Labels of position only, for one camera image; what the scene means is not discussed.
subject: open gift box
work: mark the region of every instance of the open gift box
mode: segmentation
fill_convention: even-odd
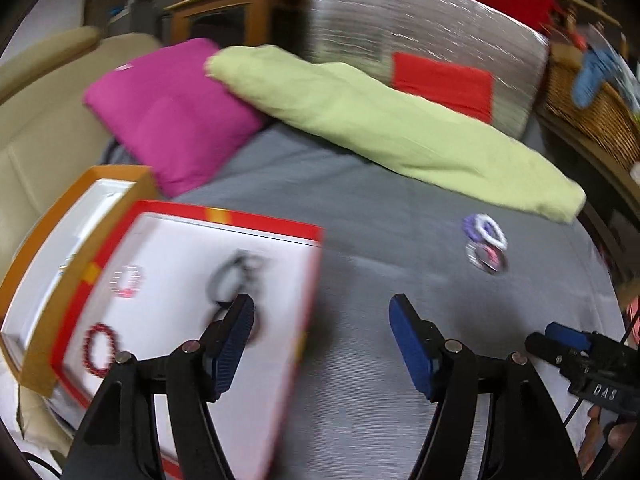
[[[51,349],[88,263],[134,202],[157,197],[146,166],[94,166],[26,237],[0,285],[0,348],[19,384],[50,396]]]
[[[230,390],[208,404],[236,478],[264,478],[304,341],[321,229],[248,213],[139,201],[88,264],[52,351],[65,390],[87,407],[119,351],[138,360],[198,339],[240,292],[255,331]],[[165,396],[156,396],[165,472],[181,478]]]

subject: magenta pillow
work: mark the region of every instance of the magenta pillow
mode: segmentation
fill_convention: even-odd
[[[265,117],[204,74],[204,38],[156,50],[93,83],[84,104],[174,197],[206,184]]]

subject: gray bedsheet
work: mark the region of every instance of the gray bedsheet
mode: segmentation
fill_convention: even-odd
[[[110,162],[123,159],[111,153]],[[180,202],[317,224],[324,248],[314,315],[272,478],[407,478],[434,406],[412,386],[388,323],[404,292],[445,337],[504,357],[557,321],[623,333],[607,272],[578,222],[478,202],[392,173],[317,137],[274,124],[210,184]],[[465,256],[462,219],[492,216],[508,239],[509,270],[496,276]],[[536,364],[561,415],[567,382]],[[486,425],[479,403],[465,478],[477,477]],[[584,406],[570,424],[579,444]]]

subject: light green pillow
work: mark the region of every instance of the light green pillow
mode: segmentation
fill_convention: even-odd
[[[205,70],[270,116],[396,173],[558,222],[584,204],[578,184],[517,140],[350,65],[312,64],[272,45],[231,46]]]

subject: blue cloth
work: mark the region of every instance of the blue cloth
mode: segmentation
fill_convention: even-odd
[[[588,107],[596,97],[602,83],[615,78],[618,60],[608,49],[588,50],[582,58],[582,70],[574,80],[571,98],[578,108]]]

